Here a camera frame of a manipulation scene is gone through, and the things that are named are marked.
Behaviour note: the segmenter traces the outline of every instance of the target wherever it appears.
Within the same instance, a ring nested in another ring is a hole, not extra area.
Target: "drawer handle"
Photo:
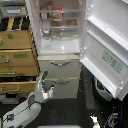
[[[9,59],[7,59],[7,61],[0,62],[0,64],[5,64],[5,63],[8,63],[8,62],[9,62]]]
[[[63,64],[57,64],[57,63],[55,63],[55,62],[50,62],[50,63],[53,64],[53,65],[56,65],[56,66],[64,66],[64,65],[69,64],[69,63],[71,63],[71,62],[65,62],[65,63],[63,63]]]
[[[7,90],[7,91],[3,91],[3,88],[4,87],[1,87],[1,92],[4,92],[4,93],[6,93],[6,92],[19,92],[19,89],[20,89],[20,87],[18,86],[18,88],[17,88],[17,90]]]
[[[57,82],[57,81],[52,81],[52,82],[54,82],[55,84],[66,84],[66,83],[68,83],[69,81],[67,80],[67,81],[64,81],[64,82]]]
[[[9,72],[9,73],[0,73],[0,75],[15,75],[16,71],[14,72]]]

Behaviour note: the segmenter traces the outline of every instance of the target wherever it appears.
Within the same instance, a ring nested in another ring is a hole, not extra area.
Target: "drawer front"
[[[37,76],[37,66],[0,67],[0,77]]]
[[[34,58],[31,49],[0,51],[0,66],[24,65],[34,65]]]
[[[47,78],[78,78],[81,64],[77,60],[38,61],[41,72],[48,71]]]
[[[45,82],[47,88],[54,85],[53,99],[77,97],[79,79],[53,79]]]
[[[34,91],[36,81],[0,83],[0,93],[29,93]]]
[[[28,31],[0,32],[0,49],[31,48]]]

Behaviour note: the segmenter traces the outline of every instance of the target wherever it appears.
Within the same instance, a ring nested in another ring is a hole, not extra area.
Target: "wooden cabinet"
[[[38,76],[39,67],[30,30],[0,32],[0,77]],[[0,82],[0,93],[30,93],[36,81]]]

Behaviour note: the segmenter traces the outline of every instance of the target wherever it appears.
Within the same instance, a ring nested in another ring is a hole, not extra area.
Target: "white panel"
[[[36,43],[37,52],[39,53],[41,45],[42,45],[42,38],[40,35],[40,26],[42,24],[42,21],[40,19],[40,15],[38,14],[40,4],[36,6],[35,0],[25,0],[28,15],[30,18],[30,23],[32,27],[32,31],[34,34],[34,40]]]

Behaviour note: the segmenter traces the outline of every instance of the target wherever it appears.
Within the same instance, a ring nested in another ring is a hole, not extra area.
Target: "label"
[[[1,55],[1,58],[5,58],[5,55]]]
[[[13,70],[13,68],[8,68],[9,70]]]
[[[28,58],[27,54],[13,54],[14,58]]]
[[[106,51],[103,52],[102,59],[109,65],[111,66],[118,74],[120,74],[123,70],[123,66],[118,63],[117,60],[115,60],[109,53]]]
[[[9,39],[13,39],[13,35],[12,34],[7,34]]]
[[[18,13],[20,13],[20,12],[21,12],[21,10],[20,10],[20,9],[7,10],[7,13],[9,13],[9,14],[18,14]]]

